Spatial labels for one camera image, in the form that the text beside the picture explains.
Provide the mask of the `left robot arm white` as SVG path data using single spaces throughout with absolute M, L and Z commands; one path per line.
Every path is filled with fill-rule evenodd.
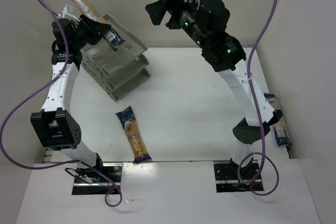
M 100 156 L 82 141 L 82 132 L 70 113 L 75 80 L 79 74 L 86 45 L 95 45 L 109 25 L 81 15 L 79 23 L 61 18 L 52 23 L 55 40 L 51 46 L 52 80 L 47 98 L 39 112 L 32 113 L 30 122 L 43 147 L 60 151 L 77 161 L 80 169 L 102 169 Z

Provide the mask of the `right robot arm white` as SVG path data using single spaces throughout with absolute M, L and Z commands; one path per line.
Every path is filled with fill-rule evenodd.
M 145 10 L 154 25 L 159 25 L 169 13 L 166 27 L 184 30 L 232 90 L 245 116 L 233 128 L 237 144 L 230 165 L 245 171 L 253 160 L 251 146 L 266 136 L 283 114 L 269 104 L 252 78 L 240 42 L 225 31 L 229 10 L 222 0 L 158 0 L 147 4 Z

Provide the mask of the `spaghetti bag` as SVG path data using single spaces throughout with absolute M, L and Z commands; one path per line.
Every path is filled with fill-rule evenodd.
M 280 104 L 277 97 L 271 93 L 264 93 L 266 100 L 269 104 L 275 109 L 280 110 Z M 287 127 L 284 121 L 284 117 L 282 117 L 277 123 L 273 125 L 275 138 L 277 142 L 277 146 L 286 146 L 287 149 L 292 147 L 292 143 L 290 141 L 290 137 L 288 135 Z
M 151 162 L 152 158 L 145 147 L 139 126 L 131 106 L 116 113 L 134 156 L 134 163 Z
M 93 7 L 88 0 L 72 0 L 79 11 L 95 22 L 108 25 L 107 20 Z M 125 40 L 110 26 L 109 30 L 103 35 L 105 40 L 112 46 L 114 51 L 125 42 Z

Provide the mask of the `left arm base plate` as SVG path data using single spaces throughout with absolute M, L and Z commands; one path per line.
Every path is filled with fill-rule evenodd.
M 101 173 L 121 188 L 122 163 L 103 163 Z M 72 195 L 104 195 L 111 190 L 111 194 L 118 195 L 118 190 L 105 178 L 89 168 L 65 168 L 65 171 L 74 178 Z

